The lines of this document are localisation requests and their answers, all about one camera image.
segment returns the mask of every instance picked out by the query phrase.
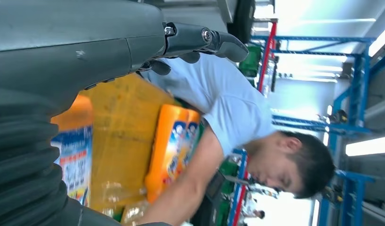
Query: man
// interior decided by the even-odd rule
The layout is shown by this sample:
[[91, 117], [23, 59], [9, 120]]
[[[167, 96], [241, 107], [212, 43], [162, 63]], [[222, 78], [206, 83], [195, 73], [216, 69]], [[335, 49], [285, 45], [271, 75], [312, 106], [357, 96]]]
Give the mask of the man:
[[244, 221], [244, 218], [260, 218], [265, 217], [265, 212], [263, 210], [257, 210], [257, 200], [252, 197], [251, 193], [248, 193], [245, 202], [243, 203], [241, 209], [241, 215], [243, 216], [241, 221]]
[[184, 173], [146, 211], [140, 223], [180, 225], [199, 207], [207, 184], [236, 147], [249, 155], [247, 171], [262, 184], [307, 198], [334, 174], [328, 149], [317, 138], [277, 131], [262, 94], [227, 59], [201, 54], [198, 62], [162, 59], [168, 75], [142, 76], [197, 108], [207, 122]]
[[263, 210], [253, 210], [252, 212], [242, 212], [242, 216], [245, 218], [265, 218], [265, 212]]

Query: man's hand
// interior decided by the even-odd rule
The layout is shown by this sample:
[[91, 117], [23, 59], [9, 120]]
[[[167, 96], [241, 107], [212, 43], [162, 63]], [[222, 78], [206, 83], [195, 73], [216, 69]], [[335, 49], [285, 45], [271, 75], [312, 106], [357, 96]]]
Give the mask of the man's hand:
[[208, 126], [185, 171], [148, 208], [139, 224], [164, 222], [178, 226], [191, 218], [223, 159], [222, 147]]

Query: light blue t-shirt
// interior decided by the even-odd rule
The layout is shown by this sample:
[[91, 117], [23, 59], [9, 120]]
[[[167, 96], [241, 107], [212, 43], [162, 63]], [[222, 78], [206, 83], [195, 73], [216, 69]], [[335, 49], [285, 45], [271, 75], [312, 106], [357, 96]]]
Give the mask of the light blue t-shirt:
[[227, 59], [201, 54], [194, 64], [162, 60], [172, 68], [168, 75], [146, 71], [142, 76], [201, 111], [225, 156], [275, 131], [267, 100]]

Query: man's ear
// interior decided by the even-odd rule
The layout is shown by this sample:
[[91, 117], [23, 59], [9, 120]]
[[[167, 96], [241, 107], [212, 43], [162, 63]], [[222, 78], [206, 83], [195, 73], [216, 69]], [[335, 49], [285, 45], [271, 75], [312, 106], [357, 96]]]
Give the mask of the man's ear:
[[284, 137], [281, 145], [283, 152], [288, 154], [294, 154], [302, 148], [302, 142], [295, 137]]

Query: bottle label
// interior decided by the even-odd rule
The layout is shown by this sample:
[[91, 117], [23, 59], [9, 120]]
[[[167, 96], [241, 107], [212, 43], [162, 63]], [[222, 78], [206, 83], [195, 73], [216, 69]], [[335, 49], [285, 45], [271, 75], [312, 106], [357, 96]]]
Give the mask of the bottle label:
[[168, 164], [168, 176], [170, 179], [175, 178], [178, 155], [181, 150], [181, 143], [185, 135], [186, 123], [183, 121], [176, 121], [173, 125], [172, 133], [168, 142], [167, 152], [172, 152], [173, 157]]
[[197, 134], [197, 131], [198, 131], [198, 124], [195, 122], [190, 122], [190, 124], [188, 124], [187, 132], [185, 133], [185, 141], [187, 142], [188, 150], [185, 153], [185, 156], [183, 158], [183, 162], [182, 162], [183, 168], [187, 166], [188, 162], [191, 159], [191, 155], [193, 153], [193, 148], [195, 145], [195, 136]]
[[68, 195], [82, 205], [89, 205], [91, 177], [92, 126], [59, 133], [51, 141], [59, 148], [59, 158], [54, 162], [62, 167], [62, 180]]

